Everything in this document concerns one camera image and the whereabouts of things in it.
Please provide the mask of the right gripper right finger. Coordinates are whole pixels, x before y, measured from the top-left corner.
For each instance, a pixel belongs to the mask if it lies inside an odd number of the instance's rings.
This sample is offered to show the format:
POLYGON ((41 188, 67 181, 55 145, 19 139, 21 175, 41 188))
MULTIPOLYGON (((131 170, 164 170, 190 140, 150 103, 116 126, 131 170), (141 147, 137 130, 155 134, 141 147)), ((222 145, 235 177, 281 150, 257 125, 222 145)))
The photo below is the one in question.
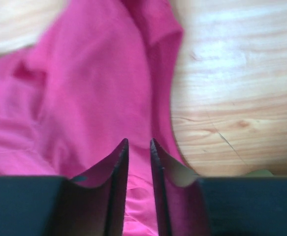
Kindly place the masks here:
POLYGON ((161 236, 287 236, 287 177, 201 177, 150 142, 161 236))

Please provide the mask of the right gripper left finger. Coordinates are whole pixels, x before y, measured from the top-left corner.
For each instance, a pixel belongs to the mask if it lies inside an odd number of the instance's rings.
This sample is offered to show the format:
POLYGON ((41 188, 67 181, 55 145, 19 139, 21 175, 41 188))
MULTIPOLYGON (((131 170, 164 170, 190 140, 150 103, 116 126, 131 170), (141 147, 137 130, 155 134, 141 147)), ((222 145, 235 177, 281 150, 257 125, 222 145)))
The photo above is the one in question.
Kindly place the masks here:
POLYGON ((80 175, 0 176, 0 236, 120 236, 129 143, 80 175))

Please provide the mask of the pink t-shirt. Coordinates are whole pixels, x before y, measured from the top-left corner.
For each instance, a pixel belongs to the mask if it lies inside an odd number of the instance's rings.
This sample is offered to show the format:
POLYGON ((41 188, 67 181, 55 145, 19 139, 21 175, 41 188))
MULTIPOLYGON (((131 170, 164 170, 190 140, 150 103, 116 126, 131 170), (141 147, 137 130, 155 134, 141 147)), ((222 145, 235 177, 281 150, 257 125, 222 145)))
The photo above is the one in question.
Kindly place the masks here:
POLYGON ((170 119, 183 30, 167 0, 72 0, 0 58, 0 176, 74 178, 127 139, 122 236, 159 236, 150 142, 180 163, 170 119))

